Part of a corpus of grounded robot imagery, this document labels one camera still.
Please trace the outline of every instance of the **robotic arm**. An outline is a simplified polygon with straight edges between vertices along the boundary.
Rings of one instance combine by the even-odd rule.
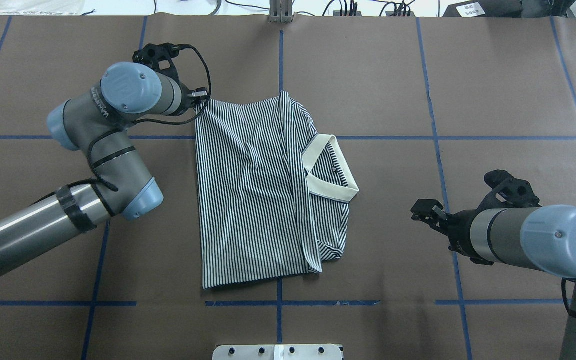
[[[172,59],[185,49],[201,59],[208,91],[190,91],[180,82]],[[148,44],[134,53],[133,61],[110,66],[89,92],[48,115],[53,139],[67,150],[82,150],[94,178],[60,187],[0,221],[0,276],[115,215],[134,220],[163,202],[162,191],[126,130],[144,121],[182,125],[194,120],[210,100],[210,73],[191,45]],[[169,67],[160,69],[160,62]],[[188,121],[137,120],[146,114],[180,116],[202,102],[197,116]]]
[[[570,306],[565,293],[566,281],[576,283],[576,207],[541,207],[530,183],[506,171],[491,171],[484,181],[492,191],[477,209],[448,214],[438,200],[419,199],[412,219],[446,235],[448,250],[474,264],[503,263],[562,278],[569,317],[560,359],[576,360],[576,284]]]

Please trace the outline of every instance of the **striped cloth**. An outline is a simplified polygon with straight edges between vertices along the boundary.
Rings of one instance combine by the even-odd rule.
[[[342,256],[359,189],[334,136],[288,93],[210,100],[196,150],[204,289],[322,272]]]

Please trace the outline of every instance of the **light blue cap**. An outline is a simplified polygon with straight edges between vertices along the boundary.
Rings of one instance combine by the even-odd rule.
[[[528,215],[521,226],[521,247],[542,271],[576,279],[576,206],[546,206]]]
[[[59,105],[57,109],[54,109],[48,114],[46,118],[46,124],[48,125],[48,130],[50,131],[50,136],[55,139],[61,146],[67,150],[76,151],[79,150],[75,144],[68,137],[68,132],[66,132],[66,125],[64,125],[64,109],[66,108],[66,103]]]
[[[121,213],[126,220],[132,221],[148,214],[151,210],[161,205],[164,201],[164,194],[160,190],[155,178],[151,178],[148,184],[141,189],[139,194],[132,199],[128,207]]]
[[[143,64],[116,63],[101,79],[103,98],[119,112],[141,114],[149,111],[162,98],[162,81],[157,73]]]

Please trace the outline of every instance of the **folded garment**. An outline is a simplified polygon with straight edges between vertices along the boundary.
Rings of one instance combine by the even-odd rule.
[[[282,91],[196,120],[203,287],[322,272],[359,192],[336,137]]]

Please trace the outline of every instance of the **white label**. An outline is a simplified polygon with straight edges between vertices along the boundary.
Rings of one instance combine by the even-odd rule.
[[[478,2],[457,6],[457,11],[462,18],[473,18],[486,14],[486,11],[484,11],[482,5]]]

